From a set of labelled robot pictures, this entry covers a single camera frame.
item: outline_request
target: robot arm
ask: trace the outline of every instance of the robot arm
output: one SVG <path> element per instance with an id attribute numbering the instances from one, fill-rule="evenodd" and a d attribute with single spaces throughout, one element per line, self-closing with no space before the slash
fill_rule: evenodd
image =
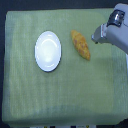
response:
<path id="1" fill-rule="evenodd" d="M 95 43 L 111 43 L 128 54 L 128 5 L 117 4 L 106 24 L 92 35 Z"/>

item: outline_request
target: green tablecloth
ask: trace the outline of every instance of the green tablecloth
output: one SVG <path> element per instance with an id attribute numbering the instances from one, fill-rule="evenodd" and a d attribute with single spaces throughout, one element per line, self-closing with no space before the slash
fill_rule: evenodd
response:
<path id="1" fill-rule="evenodd" d="M 128 117 L 126 55 L 91 34 L 112 9 L 8 12 L 2 119 L 10 126 L 116 124 Z M 70 31 L 81 32 L 91 60 L 80 57 Z M 62 57 L 50 73 L 36 64 L 39 35 L 53 31 Z"/>

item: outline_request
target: orange object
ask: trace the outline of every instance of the orange object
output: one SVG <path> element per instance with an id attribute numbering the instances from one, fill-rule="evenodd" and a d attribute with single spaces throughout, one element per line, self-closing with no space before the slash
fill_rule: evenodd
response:
<path id="1" fill-rule="evenodd" d="M 90 52 L 85 37 L 76 30 L 71 31 L 73 44 L 78 53 L 85 59 L 90 60 Z"/>

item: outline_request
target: white plate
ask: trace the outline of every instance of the white plate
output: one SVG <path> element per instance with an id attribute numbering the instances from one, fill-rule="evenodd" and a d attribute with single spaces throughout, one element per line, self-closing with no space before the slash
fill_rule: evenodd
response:
<path id="1" fill-rule="evenodd" d="M 53 32 L 46 31 L 39 36 L 35 46 L 35 58 L 38 66 L 46 72 L 57 67 L 61 58 L 61 44 Z"/>

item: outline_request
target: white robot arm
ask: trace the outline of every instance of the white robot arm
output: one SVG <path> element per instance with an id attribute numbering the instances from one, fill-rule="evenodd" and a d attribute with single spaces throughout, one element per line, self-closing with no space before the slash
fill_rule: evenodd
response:
<path id="1" fill-rule="evenodd" d="M 111 43 L 128 54 L 128 5 L 117 4 L 106 24 L 92 35 L 95 43 Z"/>

